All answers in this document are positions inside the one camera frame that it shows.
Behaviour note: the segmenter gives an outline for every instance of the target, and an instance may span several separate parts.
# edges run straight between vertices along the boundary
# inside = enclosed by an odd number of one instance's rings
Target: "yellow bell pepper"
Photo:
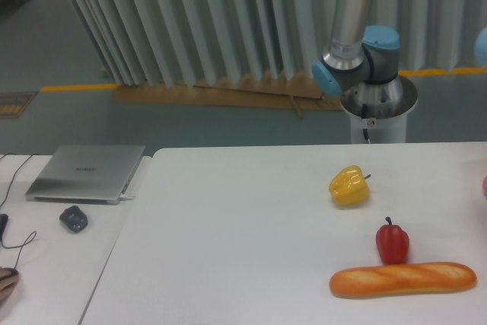
[[[360,203],[368,198],[367,177],[357,165],[346,167],[333,178],[329,184],[329,192],[338,205],[348,206]]]

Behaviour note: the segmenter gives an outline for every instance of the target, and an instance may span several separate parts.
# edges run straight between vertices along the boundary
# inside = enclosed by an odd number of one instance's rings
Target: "yellow floor stripe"
[[[458,75],[458,74],[487,74],[487,68],[456,68],[451,72],[443,69],[426,70],[402,70],[401,76],[435,76],[435,75]],[[117,84],[83,84],[83,85],[53,85],[42,87],[40,91],[96,91],[103,89],[116,89]]]
[[[425,76],[425,75],[458,75],[458,74],[485,74],[487,68],[456,68],[451,72],[443,69],[426,69],[426,70],[402,70],[399,75],[402,76]]]
[[[116,84],[53,85],[42,87],[40,91],[96,91],[116,87]]]

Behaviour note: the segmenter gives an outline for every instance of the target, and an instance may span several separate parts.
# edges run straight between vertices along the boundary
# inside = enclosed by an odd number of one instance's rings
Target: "red bell pepper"
[[[409,250],[409,236],[398,225],[386,217],[388,225],[382,226],[375,235],[379,255],[385,264],[401,264],[406,261]]]

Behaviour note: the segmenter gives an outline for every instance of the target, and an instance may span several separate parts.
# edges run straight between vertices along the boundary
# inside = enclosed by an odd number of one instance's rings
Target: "laptop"
[[[25,193],[28,200],[117,204],[143,145],[62,145]]]

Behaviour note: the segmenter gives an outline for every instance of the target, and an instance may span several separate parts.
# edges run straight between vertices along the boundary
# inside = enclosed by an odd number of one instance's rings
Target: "laptop logo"
[[[77,167],[76,171],[97,171],[95,167]]]

